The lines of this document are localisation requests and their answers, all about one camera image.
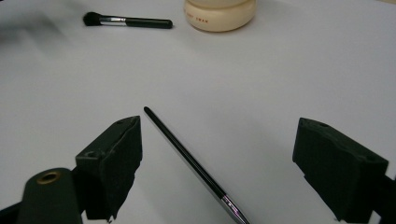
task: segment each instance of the white container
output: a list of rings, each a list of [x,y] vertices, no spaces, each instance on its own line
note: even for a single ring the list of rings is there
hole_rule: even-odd
[[[209,32],[237,29],[256,13],[256,0],[186,0],[184,13],[194,27]]]

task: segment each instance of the white surface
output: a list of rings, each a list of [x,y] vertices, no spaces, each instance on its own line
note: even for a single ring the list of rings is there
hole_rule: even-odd
[[[396,175],[395,5],[261,0],[247,26],[224,34],[193,29],[182,6],[0,3],[0,208],[21,199],[30,176],[75,167],[112,122],[140,115],[144,158],[116,223],[232,223],[145,105],[252,223],[337,222],[291,161],[300,117],[375,151]],[[175,27],[84,27],[91,10]]]

